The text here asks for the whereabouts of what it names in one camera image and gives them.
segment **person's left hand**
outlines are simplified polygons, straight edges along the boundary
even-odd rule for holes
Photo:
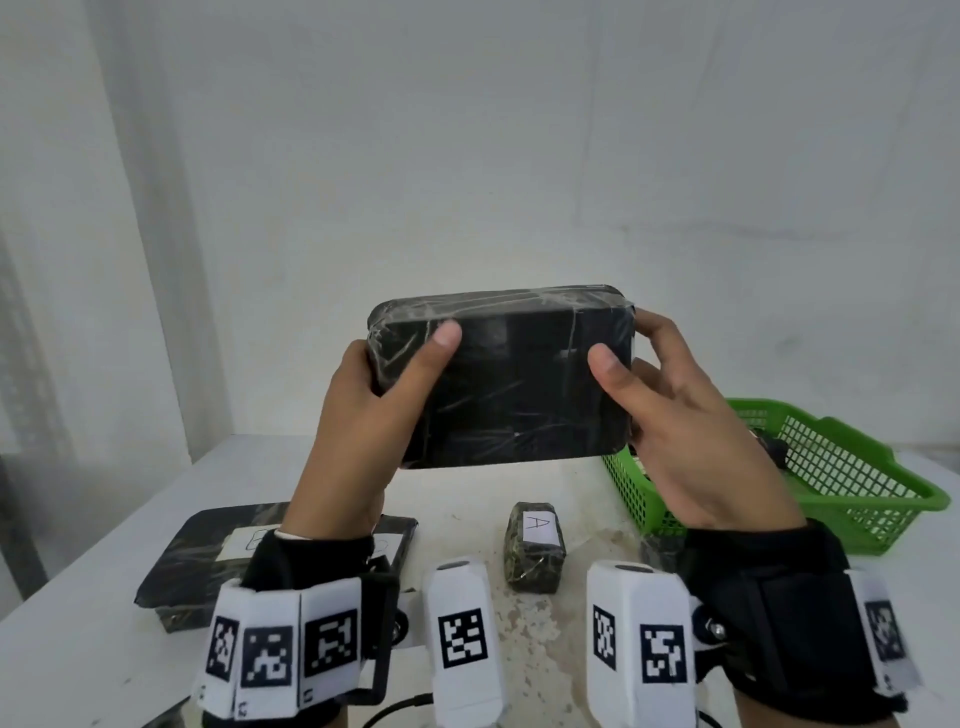
[[[310,539],[369,536],[423,405],[462,332],[444,322],[383,397],[371,391],[367,344],[354,341],[330,380],[317,439],[280,530]]]

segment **small wrapped box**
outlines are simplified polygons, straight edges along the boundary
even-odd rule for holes
[[[630,366],[634,307],[608,285],[525,288],[388,301],[367,321],[376,385],[386,392],[447,319],[463,340],[434,387],[403,458],[407,468],[609,455],[630,416],[590,373],[609,346]]]
[[[560,586],[566,546],[549,503],[518,503],[503,539],[503,575],[517,592],[552,595]]]

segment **person's right hand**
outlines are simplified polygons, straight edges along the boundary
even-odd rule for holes
[[[634,447],[666,507],[690,528],[774,531],[806,524],[762,445],[694,360],[676,325],[636,311],[660,368],[628,370],[603,344],[590,349],[593,376],[635,423]]]

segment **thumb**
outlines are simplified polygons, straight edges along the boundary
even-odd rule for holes
[[[429,341],[410,359],[400,379],[383,396],[398,425],[412,428],[417,423],[426,398],[460,346],[462,336],[457,322],[451,320],[440,324]]]
[[[587,354],[590,372],[604,392],[623,407],[641,427],[649,426],[662,417],[670,407],[670,400],[654,392],[634,376],[616,358],[605,344],[595,344]]]

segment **hand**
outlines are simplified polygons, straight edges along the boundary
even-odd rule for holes
[[[383,510],[383,492],[462,335],[456,322],[443,323],[383,397],[371,391],[367,343],[350,344],[330,380],[317,439],[281,531],[310,539],[372,533]]]
[[[588,354],[600,386],[634,418],[636,454],[666,507],[691,528],[773,531],[806,524],[780,471],[694,360],[676,325],[638,309],[660,369]]]

